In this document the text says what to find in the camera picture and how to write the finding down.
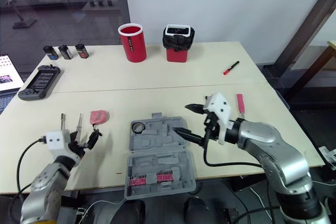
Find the black shoe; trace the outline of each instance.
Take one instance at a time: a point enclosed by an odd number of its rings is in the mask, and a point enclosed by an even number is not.
[[[110,224],[144,224],[145,216],[145,203],[142,200],[129,200],[122,204]]]
[[[187,224],[214,223],[208,206],[198,197],[191,197],[184,203],[184,221]]]

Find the pink tool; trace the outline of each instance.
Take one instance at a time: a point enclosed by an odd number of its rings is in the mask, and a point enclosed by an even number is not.
[[[163,181],[173,181],[173,174],[157,174],[157,182],[163,182]]]
[[[130,186],[142,186],[146,185],[146,179],[145,178],[132,178],[130,179]]]
[[[244,101],[243,101],[243,95],[237,94],[237,101],[238,101],[238,109],[240,112],[240,116],[242,119],[245,119],[245,107],[244,107]]]

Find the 9-volt battery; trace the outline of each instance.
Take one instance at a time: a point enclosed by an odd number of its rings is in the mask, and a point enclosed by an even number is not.
[[[61,45],[58,47],[59,52],[66,60],[72,59],[72,54],[67,45]]]

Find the red screwdriver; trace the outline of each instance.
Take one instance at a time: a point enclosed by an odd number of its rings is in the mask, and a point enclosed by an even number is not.
[[[238,65],[239,60],[237,60],[236,63],[234,63],[229,69],[227,69],[223,74],[227,75],[236,65]]]

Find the black device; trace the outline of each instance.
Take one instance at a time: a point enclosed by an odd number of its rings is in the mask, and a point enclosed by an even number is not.
[[[18,93],[19,98],[24,101],[43,99],[60,72],[61,70],[53,65],[39,66],[37,74],[26,89]]]
[[[58,54],[52,46],[44,46],[43,51],[47,54],[50,60],[57,60]]]
[[[67,45],[61,45],[58,47],[59,52],[66,60],[72,59],[72,54]]]

